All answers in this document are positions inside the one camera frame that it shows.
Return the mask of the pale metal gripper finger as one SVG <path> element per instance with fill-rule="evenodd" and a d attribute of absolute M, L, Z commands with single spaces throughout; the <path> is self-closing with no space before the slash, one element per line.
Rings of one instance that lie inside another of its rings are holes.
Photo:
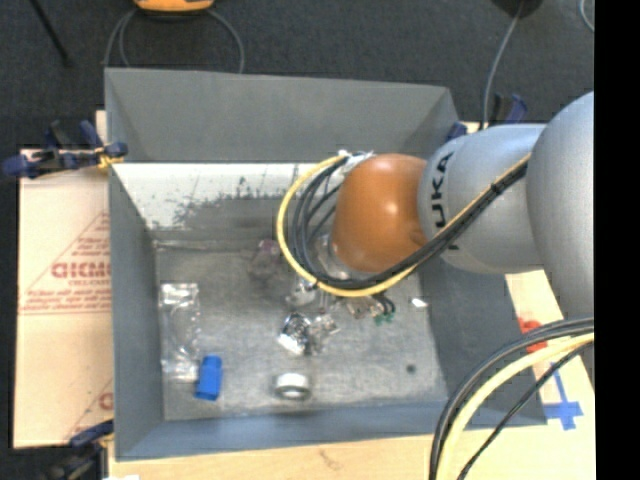
<path fill-rule="evenodd" d="M 291 312 L 284 319 L 277 342 L 296 356 L 317 355 L 324 351 L 330 338 L 339 331 L 337 322 L 329 314 L 309 317 L 300 312 Z"/>
<path fill-rule="evenodd" d="M 290 291 L 285 296 L 286 306 L 293 310 L 316 308 L 319 303 L 319 291 L 310 281 L 296 276 Z"/>

